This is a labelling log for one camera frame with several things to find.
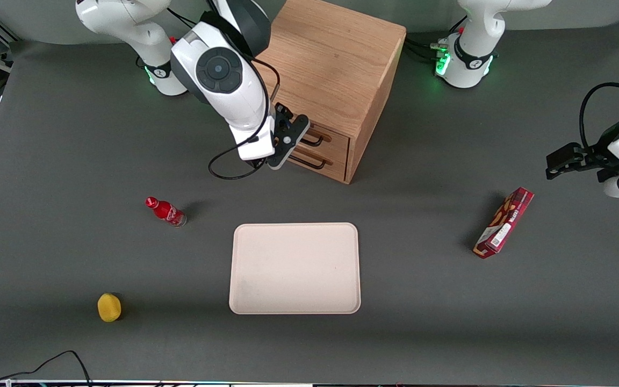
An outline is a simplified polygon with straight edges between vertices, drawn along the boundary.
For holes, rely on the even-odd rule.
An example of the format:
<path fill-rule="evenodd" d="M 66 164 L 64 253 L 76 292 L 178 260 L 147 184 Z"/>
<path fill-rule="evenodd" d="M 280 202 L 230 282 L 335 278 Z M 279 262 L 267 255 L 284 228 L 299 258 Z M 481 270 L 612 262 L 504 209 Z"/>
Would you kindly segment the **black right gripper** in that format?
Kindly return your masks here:
<path fill-rule="evenodd" d="M 292 127 L 294 113 L 292 113 L 285 105 L 280 102 L 275 104 L 275 127 L 273 128 L 273 161 L 281 161 L 286 156 L 290 149 L 290 142 L 286 142 L 285 138 L 290 138 L 290 128 Z"/>

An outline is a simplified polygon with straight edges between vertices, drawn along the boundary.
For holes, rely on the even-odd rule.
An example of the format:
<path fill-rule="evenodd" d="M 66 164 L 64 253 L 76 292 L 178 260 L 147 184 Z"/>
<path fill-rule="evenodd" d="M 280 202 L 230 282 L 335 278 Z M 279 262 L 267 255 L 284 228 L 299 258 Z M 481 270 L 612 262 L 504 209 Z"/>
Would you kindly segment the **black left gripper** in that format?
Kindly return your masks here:
<path fill-rule="evenodd" d="M 619 179 L 619 158 L 609 151 L 608 146 L 619 138 L 619 121 L 605 130 L 599 140 L 589 144 L 583 130 L 583 148 L 577 142 L 570 142 L 546 156 L 546 179 L 552 180 L 570 172 L 582 172 L 599 169 L 597 179 L 605 183 L 611 178 Z"/>

